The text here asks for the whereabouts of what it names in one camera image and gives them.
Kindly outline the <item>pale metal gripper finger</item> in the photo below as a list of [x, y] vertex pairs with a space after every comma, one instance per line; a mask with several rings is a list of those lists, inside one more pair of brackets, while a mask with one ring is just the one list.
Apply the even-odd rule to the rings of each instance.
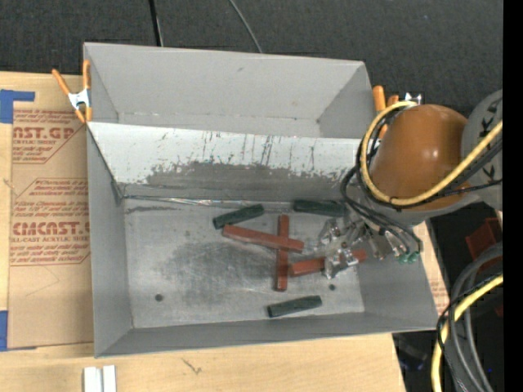
[[328, 219], [324, 223], [323, 229], [320, 231], [319, 235], [319, 245], [328, 246], [328, 245], [341, 245], [344, 241], [343, 239], [342, 227], [339, 225], [337, 219], [332, 218]]
[[336, 278], [339, 273], [359, 263], [359, 259], [350, 250], [337, 249], [336, 251], [328, 252], [324, 258], [324, 276], [327, 279]]

